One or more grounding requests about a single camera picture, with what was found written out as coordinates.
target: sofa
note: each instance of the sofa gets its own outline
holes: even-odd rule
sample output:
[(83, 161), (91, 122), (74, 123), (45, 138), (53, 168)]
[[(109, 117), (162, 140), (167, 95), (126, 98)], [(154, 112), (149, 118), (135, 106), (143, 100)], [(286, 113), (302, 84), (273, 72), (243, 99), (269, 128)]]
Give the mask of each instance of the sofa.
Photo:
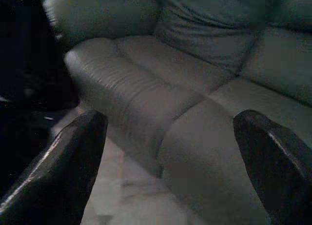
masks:
[(309, 0), (46, 0), (80, 96), (108, 136), (207, 224), (262, 225), (233, 117), (312, 147)]

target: back cushion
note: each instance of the back cushion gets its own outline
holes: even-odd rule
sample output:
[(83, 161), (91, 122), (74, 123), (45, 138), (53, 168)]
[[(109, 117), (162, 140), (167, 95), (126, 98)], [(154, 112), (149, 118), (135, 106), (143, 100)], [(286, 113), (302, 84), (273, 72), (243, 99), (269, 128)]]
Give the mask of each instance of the back cushion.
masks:
[(311, 14), (308, 0), (284, 0), (241, 75), (312, 105)]
[(236, 72), (279, 0), (166, 0), (155, 35), (165, 43)]

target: dark object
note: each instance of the dark object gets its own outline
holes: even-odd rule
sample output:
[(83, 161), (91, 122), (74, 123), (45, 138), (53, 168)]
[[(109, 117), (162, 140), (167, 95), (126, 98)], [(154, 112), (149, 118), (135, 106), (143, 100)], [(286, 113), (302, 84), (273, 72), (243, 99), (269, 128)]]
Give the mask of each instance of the dark object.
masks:
[(78, 93), (41, 0), (0, 0), (0, 96), (16, 106), (76, 107)]
[(249, 178), (274, 224), (312, 224), (312, 150), (290, 129), (246, 110), (234, 118)]
[(96, 111), (65, 127), (1, 199), (0, 224), (80, 224), (97, 176), (106, 128), (106, 117)]

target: gray leather sofa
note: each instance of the gray leather sofa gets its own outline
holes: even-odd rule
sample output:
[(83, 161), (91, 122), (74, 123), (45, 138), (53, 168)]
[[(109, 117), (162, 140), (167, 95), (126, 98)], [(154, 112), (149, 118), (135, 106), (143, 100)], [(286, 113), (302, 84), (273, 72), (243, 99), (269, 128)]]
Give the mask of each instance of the gray leather sofa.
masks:
[(81, 97), (108, 135), (208, 224), (265, 224), (233, 117), (312, 147), (309, 0), (47, 0)]

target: tiled floor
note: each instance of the tiled floor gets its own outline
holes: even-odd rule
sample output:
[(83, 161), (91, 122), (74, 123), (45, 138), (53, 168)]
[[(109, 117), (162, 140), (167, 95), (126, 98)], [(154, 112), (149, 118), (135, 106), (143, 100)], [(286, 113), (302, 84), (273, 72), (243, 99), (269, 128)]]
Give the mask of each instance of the tiled floor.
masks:
[[(62, 127), (86, 108), (71, 111)], [(81, 225), (202, 225), (203, 222), (174, 195), (106, 139), (104, 153)]]

